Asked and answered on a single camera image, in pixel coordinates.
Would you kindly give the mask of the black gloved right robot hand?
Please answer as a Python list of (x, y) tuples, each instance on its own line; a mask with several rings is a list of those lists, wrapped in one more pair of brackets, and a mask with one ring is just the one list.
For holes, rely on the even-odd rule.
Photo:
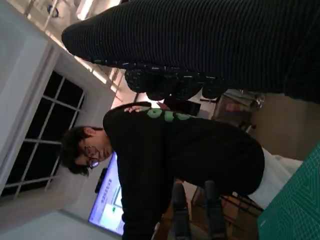
[(68, 26), (65, 48), (157, 101), (227, 90), (320, 101), (317, 0), (133, 0)]

